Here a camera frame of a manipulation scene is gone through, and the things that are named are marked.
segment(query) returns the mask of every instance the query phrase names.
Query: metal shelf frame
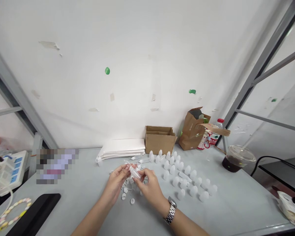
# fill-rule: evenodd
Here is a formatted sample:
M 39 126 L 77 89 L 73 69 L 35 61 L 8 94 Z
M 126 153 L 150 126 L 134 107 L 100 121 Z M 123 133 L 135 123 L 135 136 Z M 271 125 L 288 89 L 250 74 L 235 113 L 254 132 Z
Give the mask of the metal shelf frame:
M 57 149 L 57 143 L 38 116 L 33 105 L 28 100 L 21 86 L 0 55 L 0 94 L 10 108 L 0 110 L 0 116 L 15 113 L 30 134 L 34 137 L 33 149 Z M 41 145 L 37 145 L 36 136 L 42 138 Z
M 266 117 L 262 117 L 259 115 L 255 115 L 246 111 L 241 110 L 243 105 L 245 104 L 247 98 L 253 91 L 254 87 L 278 71 L 279 69 L 283 68 L 290 62 L 295 60 L 295 52 L 283 59 L 281 62 L 270 68 L 265 72 L 265 69 L 269 65 L 270 61 L 280 48 L 281 43 L 283 42 L 284 38 L 291 30 L 292 26 L 295 23 L 295 0 L 292 1 L 291 5 L 287 9 L 286 13 L 284 14 L 282 20 L 280 21 L 279 25 L 277 26 L 276 30 L 272 34 L 269 42 L 267 43 L 266 47 L 264 48 L 263 52 L 261 53 L 259 59 L 257 60 L 255 66 L 251 70 L 248 78 L 246 79 L 243 87 L 241 88 L 240 92 L 238 93 L 234 103 L 232 104 L 231 108 L 229 109 L 225 119 L 224 119 L 224 128 L 228 129 L 234 119 L 236 118 L 237 114 L 243 114 L 246 116 L 250 116 L 259 120 L 263 120 L 265 122 L 275 124 L 284 128 L 288 128 L 291 130 L 295 130 L 294 126 L 284 124 L 275 120 L 268 119 Z M 216 146 L 219 144 L 220 140 L 223 140 L 224 151 L 228 147 L 227 139 L 225 137 L 220 136 L 218 141 L 216 142 Z

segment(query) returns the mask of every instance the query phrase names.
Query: beaded bracelet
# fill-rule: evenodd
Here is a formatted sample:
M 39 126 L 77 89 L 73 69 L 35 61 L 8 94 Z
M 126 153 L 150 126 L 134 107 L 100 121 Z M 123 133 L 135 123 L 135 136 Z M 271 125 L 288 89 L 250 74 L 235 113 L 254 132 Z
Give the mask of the beaded bracelet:
M 6 217 L 7 215 L 11 212 L 11 210 L 16 207 L 17 205 L 21 204 L 21 203 L 27 203 L 26 207 L 25 207 L 25 210 L 17 217 L 15 217 L 13 220 L 9 221 L 9 222 L 6 222 Z M 32 205 L 31 203 L 31 199 L 30 198 L 24 198 L 24 199 L 21 199 L 19 200 L 18 202 L 14 203 L 12 206 L 10 206 L 8 208 L 8 210 L 6 210 L 4 212 L 4 214 L 1 216 L 0 218 L 0 231 L 5 229 L 7 226 L 9 225 L 12 225 L 14 222 L 16 222 L 17 220 L 19 220 L 24 214 L 25 212 L 29 209 L 29 207 Z

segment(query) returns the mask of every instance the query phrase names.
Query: brown paper bag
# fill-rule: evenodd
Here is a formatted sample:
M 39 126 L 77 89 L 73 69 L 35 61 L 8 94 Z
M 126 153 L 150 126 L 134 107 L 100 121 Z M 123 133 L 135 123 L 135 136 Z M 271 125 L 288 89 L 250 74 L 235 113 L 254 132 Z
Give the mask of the brown paper bag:
M 179 145 L 185 151 L 196 149 L 204 134 L 205 128 L 201 125 L 204 124 L 203 119 L 196 119 L 193 115 L 193 113 L 200 111 L 201 108 L 202 107 L 191 109 L 186 115 L 182 135 L 179 139 Z M 206 114 L 203 115 L 210 121 L 210 116 Z

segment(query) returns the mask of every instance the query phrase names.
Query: white cable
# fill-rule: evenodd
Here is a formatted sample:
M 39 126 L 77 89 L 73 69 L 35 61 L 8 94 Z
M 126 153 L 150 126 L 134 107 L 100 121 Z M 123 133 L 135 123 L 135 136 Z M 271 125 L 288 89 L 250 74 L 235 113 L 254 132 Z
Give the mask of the white cable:
M 7 208 L 4 210 L 4 212 L 1 214 L 1 216 L 3 216 L 3 214 L 9 209 L 9 207 L 11 206 L 11 203 L 12 203 L 12 199 L 13 199 L 13 192 L 12 192 L 12 190 L 11 190 L 8 186 L 5 187 L 5 188 L 7 188 L 7 189 L 10 191 L 11 196 L 10 196 L 10 202 L 9 202 L 9 205 L 8 205 Z

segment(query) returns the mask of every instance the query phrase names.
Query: plastic cup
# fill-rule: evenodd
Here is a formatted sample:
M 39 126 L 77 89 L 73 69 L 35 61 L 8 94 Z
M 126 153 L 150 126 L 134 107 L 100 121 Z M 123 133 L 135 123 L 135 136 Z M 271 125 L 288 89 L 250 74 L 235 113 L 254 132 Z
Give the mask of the plastic cup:
M 237 172 L 247 164 L 256 161 L 252 152 L 240 145 L 232 145 L 228 147 L 227 155 L 224 158 L 222 165 L 230 172 Z

